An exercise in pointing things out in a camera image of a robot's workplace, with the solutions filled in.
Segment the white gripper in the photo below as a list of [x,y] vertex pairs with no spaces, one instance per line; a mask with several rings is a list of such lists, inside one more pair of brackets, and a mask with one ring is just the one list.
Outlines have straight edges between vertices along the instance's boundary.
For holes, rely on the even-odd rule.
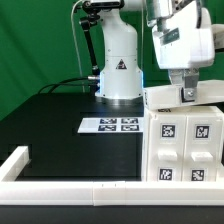
[[183,102],[196,100],[199,70],[195,68],[211,66],[215,57],[210,14],[202,8],[199,28],[197,16],[195,6],[186,6],[166,21],[167,32],[159,32],[158,26],[152,29],[159,68],[170,69],[170,83],[182,86]]

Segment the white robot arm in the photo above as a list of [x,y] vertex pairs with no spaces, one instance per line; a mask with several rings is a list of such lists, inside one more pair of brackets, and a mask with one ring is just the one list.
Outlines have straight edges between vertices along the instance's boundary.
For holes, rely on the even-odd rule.
[[182,101],[196,100],[199,69],[212,65],[215,56],[211,18],[201,0],[90,0],[90,5],[99,11],[105,44],[97,97],[109,101],[142,97],[137,31],[121,19],[120,11],[143,9],[158,66],[180,88]]

